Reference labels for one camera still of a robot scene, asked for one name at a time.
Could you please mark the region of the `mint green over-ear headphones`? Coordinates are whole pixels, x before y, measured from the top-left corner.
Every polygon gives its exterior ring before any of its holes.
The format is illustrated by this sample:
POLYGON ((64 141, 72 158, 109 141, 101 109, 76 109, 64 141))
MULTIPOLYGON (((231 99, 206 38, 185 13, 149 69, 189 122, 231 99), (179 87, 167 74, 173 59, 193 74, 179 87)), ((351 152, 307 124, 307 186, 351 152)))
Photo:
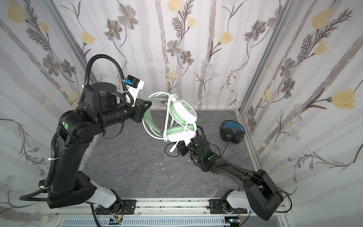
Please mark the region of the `mint green over-ear headphones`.
POLYGON ((146 132, 154 139, 165 142, 184 142, 188 145, 196 136, 196 111, 176 94, 156 92, 148 97, 150 101, 165 101, 166 116, 164 128, 161 130, 151 116, 144 116, 142 124, 146 132))

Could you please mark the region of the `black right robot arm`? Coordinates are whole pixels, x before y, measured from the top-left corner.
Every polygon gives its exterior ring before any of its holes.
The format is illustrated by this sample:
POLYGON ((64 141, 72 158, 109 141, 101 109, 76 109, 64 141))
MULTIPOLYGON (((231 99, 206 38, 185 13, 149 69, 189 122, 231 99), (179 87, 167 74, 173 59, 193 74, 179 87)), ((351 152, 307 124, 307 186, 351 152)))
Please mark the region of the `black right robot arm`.
POLYGON ((248 170, 228 162, 211 150, 205 135, 196 136, 188 145, 179 142, 176 147, 182 156, 191 155, 203 172, 224 176, 244 189, 242 192, 228 190, 219 203, 222 211, 251 210, 268 221, 283 202, 280 189, 264 170, 248 170))

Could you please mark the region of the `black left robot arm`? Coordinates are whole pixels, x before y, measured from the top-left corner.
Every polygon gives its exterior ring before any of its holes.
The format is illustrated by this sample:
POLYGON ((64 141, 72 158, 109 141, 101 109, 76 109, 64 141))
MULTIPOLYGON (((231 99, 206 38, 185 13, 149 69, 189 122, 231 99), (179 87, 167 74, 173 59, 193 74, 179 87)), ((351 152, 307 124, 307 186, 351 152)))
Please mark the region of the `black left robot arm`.
POLYGON ((94 137, 109 126, 132 119, 140 123, 151 102, 137 99, 133 107, 126 105, 125 95, 111 83, 98 82, 84 87, 85 106, 65 112, 59 119, 52 139, 53 175, 49 183, 42 181, 49 208, 61 208, 82 203, 98 204, 114 214, 123 202, 112 189, 93 182, 79 170, 83 156, 94 137))

